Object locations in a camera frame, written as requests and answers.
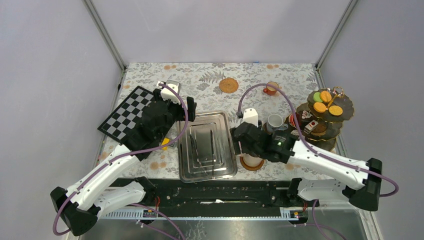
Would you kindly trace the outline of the red frosted donut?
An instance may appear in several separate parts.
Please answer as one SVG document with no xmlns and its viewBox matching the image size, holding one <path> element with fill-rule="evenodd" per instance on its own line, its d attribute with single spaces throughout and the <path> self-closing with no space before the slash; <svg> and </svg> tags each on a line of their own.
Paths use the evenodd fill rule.
<svg viewBox="0 0 424 240">
<path fill-rule="evenodd" d="M 294 115 L 291 113 L 288 117 L 288 123 L 290 126 L 292 126 L 293 128 L 296 128 L 296 124 L 295 124 L 295 117 Z"/>
</svg>

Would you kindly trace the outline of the yellow block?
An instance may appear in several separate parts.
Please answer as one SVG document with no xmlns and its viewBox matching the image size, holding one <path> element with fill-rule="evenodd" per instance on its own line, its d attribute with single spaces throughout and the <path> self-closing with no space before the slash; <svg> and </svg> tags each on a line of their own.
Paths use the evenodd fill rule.
<svg viewBox="0 0 424 240">
<path fill-rule="evenodd" d="M 167 150 L 168 149 L 168 144 L 171 140 L 169 138 L 164 138 L 164 140 L 162 141 L 161 145 L 163 146 L 161 149 L 162 150 Z"/>
</svg>

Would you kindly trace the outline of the orange waffle cookie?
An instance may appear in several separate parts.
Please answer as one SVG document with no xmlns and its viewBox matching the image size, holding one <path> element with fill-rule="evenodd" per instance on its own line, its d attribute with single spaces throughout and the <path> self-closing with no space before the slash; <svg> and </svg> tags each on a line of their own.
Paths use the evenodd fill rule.
<svg viewBox="0 0 424 240">
<path fill-rule="evenodd" d="M 315 102 L 313 104 L 313 109 L 318 113 L 325 113 L 327 110 L 327 106 L 322 102 Z"/>
</svg>

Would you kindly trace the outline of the grey patterned mug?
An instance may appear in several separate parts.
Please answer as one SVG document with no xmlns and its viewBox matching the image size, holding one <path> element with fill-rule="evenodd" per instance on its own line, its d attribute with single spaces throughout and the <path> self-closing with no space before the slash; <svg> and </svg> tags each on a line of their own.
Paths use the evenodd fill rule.
<svg viewBox="0 0 424 240">
<path fill-rule="evenodd" d="M 274 133 L 277 130 L 285 131 L 288 125 L 284 123 L 284 119 L 278 114 L 271 114 L 267 118 L 268 131 Z"/>
</svg>

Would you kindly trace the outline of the small red cup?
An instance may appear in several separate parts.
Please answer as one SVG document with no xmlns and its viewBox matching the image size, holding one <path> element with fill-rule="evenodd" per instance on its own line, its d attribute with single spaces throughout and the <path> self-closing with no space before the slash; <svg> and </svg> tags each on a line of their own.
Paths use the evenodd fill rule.
<svg viewBox="0 0 424 240">
<path fill-rule="evenodd" d="M 266 86 L 263 89 L 263 92 L 269 96 L 274 96 L 278 89 L 280 89 L 280 86 L 278 83 L 270 81 L 266 84 Z"/>
</svg>

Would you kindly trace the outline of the aluminium frame post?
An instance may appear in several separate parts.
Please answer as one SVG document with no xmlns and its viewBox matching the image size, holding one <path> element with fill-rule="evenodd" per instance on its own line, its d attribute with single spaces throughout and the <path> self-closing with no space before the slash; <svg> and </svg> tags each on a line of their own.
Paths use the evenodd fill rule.
<svg viewBox="0 0 424 240">
<path fill-rule="evenodd" d="M 121 54 L 119 53 L 115 43 L 112 40 L 112 37 L 110 36 L 106 25 L 104 24 L 94 2 L 92 0 L 82 0 L 82 3 L 84 4 L 88 14 L 90 15 L 94 25 L 96 26 L 97 30 L 99 31 L 99 34 L 101 38 L 103 39 L 106 47 L 108 48 L 112 58 L 114 59 L 115 63 L 119 67 L 119 69 L 124 72 L 127 69 L 127 65 L 125 64 Z"/>
<path fill-rule="evenodd" d="M 315 63 L 315 67 L 316 67 L 317 70 L 319 70 L 324 65 L 324 62 L 325 62 L 327 56 L 329 55 L 333 45 L 337 41 L 337 39 L 338 39 L 340 33 L 342 32 L 344 26 L 348 22 L 351 14 L 355 10 L 358 2 L 359 2 L 359 0 L 350 0 L 348 2 L 348 5 L 347 5 L 346 9 L 344 10 L 340 20 L 338 21 L 334 31 L 332 32 L 330 39 L 328 40 L 327 44 L 324 47 L 324 50 L 322 51 L 320 57 L 318 58 L 317 62 Z"/>
</svg>

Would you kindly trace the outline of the yellow waffle cookie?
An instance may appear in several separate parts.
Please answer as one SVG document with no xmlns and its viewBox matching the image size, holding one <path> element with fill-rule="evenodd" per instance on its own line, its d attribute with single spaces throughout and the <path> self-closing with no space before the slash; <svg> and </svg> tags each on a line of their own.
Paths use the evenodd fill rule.
<svg viewBox="0 0 424 240">
<path fill-rule="evenodd" d="M 343 114 L 343 109 L 338 105 L 332 105 L 328 108 L 328 112 L 333 116 L 341 116 Z"/>
</svg>

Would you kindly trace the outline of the green macaron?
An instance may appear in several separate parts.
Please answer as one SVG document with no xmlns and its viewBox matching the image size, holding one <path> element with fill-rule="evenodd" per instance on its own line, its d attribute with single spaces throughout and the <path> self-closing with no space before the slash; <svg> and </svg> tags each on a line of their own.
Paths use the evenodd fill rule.
<svg viewBox="0 0 424 240">
<path fill-rule="evenodd" d="M 323 102 L 323 100 L 321 99 L 321 93 L 320 93 L 320 92 L 315 92 L 315 93 L 313 94 L 313 100 L 314 100 L 315 102 L 322 103 L 322 102 Z"/>
</svg>

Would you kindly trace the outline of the chocolate cake slice with cherry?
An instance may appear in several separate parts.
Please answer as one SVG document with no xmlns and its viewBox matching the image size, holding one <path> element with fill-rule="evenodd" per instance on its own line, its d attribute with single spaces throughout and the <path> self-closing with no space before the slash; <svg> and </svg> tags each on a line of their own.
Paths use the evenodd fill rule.
<svg viewBox="0 0 424 240">
<path fill-rule="evenodd" d="M 317 126 L 319 123 L 316 120 L 312 120 L 308 124 L 305 125 L 303 132 L 305 135 L 309 135 Z"/>
</svg>

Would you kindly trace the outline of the brown wooden saucer coaster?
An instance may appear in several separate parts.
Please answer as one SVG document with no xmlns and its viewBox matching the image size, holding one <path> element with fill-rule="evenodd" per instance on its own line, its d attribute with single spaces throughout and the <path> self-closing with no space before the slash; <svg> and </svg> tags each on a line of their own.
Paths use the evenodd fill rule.
<svg viewBox="0 0 424 240">
<path fill-rule="evenodd" d="M 257 171 L 259 170 L 265 163 L 265 160 L 259 157 L 253 157 L 249 154 L 241 155 L 239 157 L 240 163 L 243 168 L 248 171 Z"/>
</svg>

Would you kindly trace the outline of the chocolate cake slice pink topping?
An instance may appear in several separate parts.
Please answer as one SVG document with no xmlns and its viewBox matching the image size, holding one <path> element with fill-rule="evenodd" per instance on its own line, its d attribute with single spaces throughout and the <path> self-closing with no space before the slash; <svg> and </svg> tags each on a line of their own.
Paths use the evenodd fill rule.
<svg viewBox="0 0 424 240">
<path fill-rule="evenodd" d="M 301 112 L 300 116 L 301 116 L 301 120 L 302 121 L 306 121 L 306 120 L 309 120 L 309 119 L 312 119 L 313 118 L 313 115 L 308 110 L 303 110 Z"/>
</svg>

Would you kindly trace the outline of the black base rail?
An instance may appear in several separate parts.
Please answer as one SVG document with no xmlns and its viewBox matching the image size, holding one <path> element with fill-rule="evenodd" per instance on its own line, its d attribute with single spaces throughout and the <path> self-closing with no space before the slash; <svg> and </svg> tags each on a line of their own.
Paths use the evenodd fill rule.
<svg viewBox="0 0 424 240">
<path fill-rule="evenodd" d="M 146 196 L 139 204 L 168 217 L 277 217 L 281 208 L 304 210 L 313 201 L 295 194 L 289 181 L 211 180 L 184 183 L 177 179 L 134 181 L 146 184 Z"/>
</svg>

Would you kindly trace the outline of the dark walnut coaster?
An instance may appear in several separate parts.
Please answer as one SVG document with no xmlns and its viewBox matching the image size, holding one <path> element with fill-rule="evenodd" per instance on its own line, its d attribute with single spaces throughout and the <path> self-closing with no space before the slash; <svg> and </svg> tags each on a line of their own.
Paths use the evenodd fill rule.
<svg viewBox="0 0 424 240">
<path fill-rule="evenodd" d="M 267 122 L 265 122 L 265 123 L 262 125 L 262 130 L 263 130 L 265 133 L 267 133 L 268 135 L 272 134 L 272 132 L 271 132 L 271 131 L 268 131 L 268 123 L 267 123 Z"/>
</svg>

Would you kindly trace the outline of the three tier black cake stand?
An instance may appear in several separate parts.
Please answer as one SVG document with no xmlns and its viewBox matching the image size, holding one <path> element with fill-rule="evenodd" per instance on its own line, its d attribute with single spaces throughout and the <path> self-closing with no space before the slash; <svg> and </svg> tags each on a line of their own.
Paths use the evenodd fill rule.
<svg viewBox="0 0 424 240">
<path fill-rule="evenodd" d="M 327 110 L 324 113 L 319 113 L 313 108 L 313 104 L 315 103 L 313 95 L 316 92 L 322 91 L 328 91 L 332 99 L 328 103 L 322 102 L 326 105 Z M 330 106 L 340 106 L 343 109 L 343 114 L 340 116 L 331 115 L 328 111 Z M 302 111 L 310 111 L 313 118 L 301 120 Z M 331 151 L 336 146 L 336 138 L 341 133 L 343 122 L 350 120 L 354 116 L 354 111 L 352 100 L 345 94 L 341 87 L 336 86 L 333 88 L 321 88 L 312 91 L 307 97 L 307 102 L 298 106 L 293 116 L 294 119 L 298 120 L 301 134 L 308 143 L 324 150 Z M 289 116 L 285 119 L 285 123 L 288 124 L 288 132 L 293 135 L 298 135 L 299 133 L 296 128 L 289 124 Z M 318 126 L 310 134 L 305 135 L 304 127 L 312 120 L 317 121 Z"/>
</svg>

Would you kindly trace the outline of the woven rattan coaster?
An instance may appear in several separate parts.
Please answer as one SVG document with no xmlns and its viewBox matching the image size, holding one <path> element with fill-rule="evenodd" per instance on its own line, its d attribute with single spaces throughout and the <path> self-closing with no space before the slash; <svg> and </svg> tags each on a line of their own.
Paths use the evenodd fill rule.
<svg viewBox="0 0 424 240">
<path fill-rule="evenodd" d="M 231 94 L 237 91 L 238 88 L 239 88 L 238 82 L 231 77 L 224 78 L 219 82 L 219 89 L 223 93 Z"/>
</svg>

